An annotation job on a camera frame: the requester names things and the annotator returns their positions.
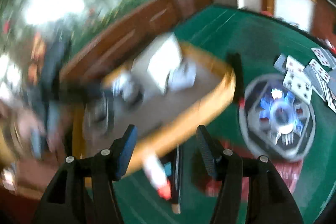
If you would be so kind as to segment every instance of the screw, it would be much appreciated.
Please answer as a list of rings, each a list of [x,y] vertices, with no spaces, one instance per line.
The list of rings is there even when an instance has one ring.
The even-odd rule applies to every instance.
[[[223,153],[224,153],[224,155],[226,155],[226,156],[231,156],[231,155],[233,154],[233,152],[232,152],[231,149],[225,149],[225,150],[223,151]]]
[[[111,151],[109,149],[104,149],[100,152],[103,156],[107,156],[111,153]]]
[[[262,162],[268,162],[268,158],[266,156],[260,156],[259,158]]]
[[[70,156],[70,157],[67,157],[66,159],[65,159],[65,161],[67,162],[67,163],[71,163],[71,162],[73,162],[74,161],[74,157],[73,156]]]

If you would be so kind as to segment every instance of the wooden cabinet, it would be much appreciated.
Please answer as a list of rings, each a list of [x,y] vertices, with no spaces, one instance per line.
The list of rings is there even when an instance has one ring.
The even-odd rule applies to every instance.
[[[212,0],[152,0],[110,25],[61,70],[61,81],[100,80]]]
[[[328,39],[336,47],[336,7],[327,0],[316,0],[311,34],[320,39]]]

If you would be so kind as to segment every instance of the green felt table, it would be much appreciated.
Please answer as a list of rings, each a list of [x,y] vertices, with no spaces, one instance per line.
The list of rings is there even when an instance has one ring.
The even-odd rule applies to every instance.
[[[239,53],[244,85],[273,68],[275,56],[291,55],[306,65],[318,45],[301,33],[267,17],[242,10],[209,6],[175,27],[179,40],[225,60],[228,53]],[[300,179],[293,194],[306,224],[313,223],[336,187],[336,114],[313,93],[316,133],[304,159]],[[210,134],[244,147],[238,121],[238,106],[231,104],[207,126]],[[192,157],[197,150],[195,137],[184,144],[183,181],[180,215],[173,214],[168,202],[160,199],[142,170],[115,183],[115,192],[126,224],[210,222],[216,198],[206,197],[192,183]],[[241,203],[237,223],[245,223],[247,204]]]

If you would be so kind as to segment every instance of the white card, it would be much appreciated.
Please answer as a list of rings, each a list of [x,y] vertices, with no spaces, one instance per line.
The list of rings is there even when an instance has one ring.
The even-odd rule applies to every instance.
[[[330,91],[328,87],[326,87],[326,98],[327,98],[327,103],[328,107],[336,113],[336,106],[334,104],[334,101],[336,100],[336,96]]]
[[[321,81],[321,84],[322,84],[322,89],[323,89],[324,97],[325,97],[325,99],[327,101],[327,88],[328,88],[327,83],[324,82],[324,81]]]
[[[291,57],[290,55],[287,56],[286,70],[290,71],[295,76],[301,78],[306,83],[310,83],[309,78],[303,72],[304,68],[305,68],[304,65],[302,65],[295,58]]]
[[[322,65],[330,67],[329,61],[324,56],[324,53],[319,48],[311,48],[313,53],[316,55],[318,60],[321,62]]]
[[[309,64],[314,67],[315,71],[322,77],[322,79],[328,84],[330,80],[329,74],[321,67],[321,65],[315,60],[312,59]]]
[[[288,71],[286,73],[285,79],[283,80],[283,86],[293,92],[302,101],[308,105],[310,104],[313,91],[311,84],[306,83],[291,71]]]

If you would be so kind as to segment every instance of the playing card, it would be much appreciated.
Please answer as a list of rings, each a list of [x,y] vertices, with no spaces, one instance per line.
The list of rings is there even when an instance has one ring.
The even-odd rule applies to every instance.
[[[283,80],[283,86],[293,92],[305,103],[310,104],[312,94],[311,84],[304,82],[291,71],[288,71],[285,79]]]
[[[327,88],[328,88],[327,83],[322,81],[321,84],[322,84],[322,89],[323,89],[323,94],[324,94],[324,97],[325,97],[325,101],[327,101]]]
[[[314,67],[308,65],[307,67],[304,68],[303,73],[309,78],[313,90],[317,93],[318,96],[321,97],[323,101],[326,102],[324,90],[321,83],[323,80],[321,79],[319,74],[315,71]]]
[[[290,55],[287,56],[286,70],[290,71],[295,76],[301,78],[303,81],[309,83],[310,81],[308,77],[303,73],[304,69],[305,69],[304,65],[302,65],[299,61],[297,61]]]
[[[280,54],[279,58],[276,60],[273,66],[277,71],[282,74],[286,73],[286,55]]]
[[[329,52],[329,50],[323,49],[322,47],[320,48],[320,50],[329,62],[329,67],[332,69],[336,69],[336,58],[331,54],[331,52]]]
[[[329,71],[330,80],[328,83],[328,88],[333,94],[336,94],[336,70]]]
[[[322,79],[326,83],[329,83],[329,80],[330,80],[329,74],[321,67],[321,65],[315,59],[312,59],[309,62],[309,65],[314,67],[315,71],[322,77]]]
[[[330,67],[329,61],[326,59],[324,53],[322,52],[321,48],[311,48],[313,53],[316,55],[318,60],[321,62],[322,65]]]
[[[330,89],[328,89],[328,87],[326,90],[326,98],[328,107],[330,107],[331,110],[336,113],[336,96],[331,92]]]

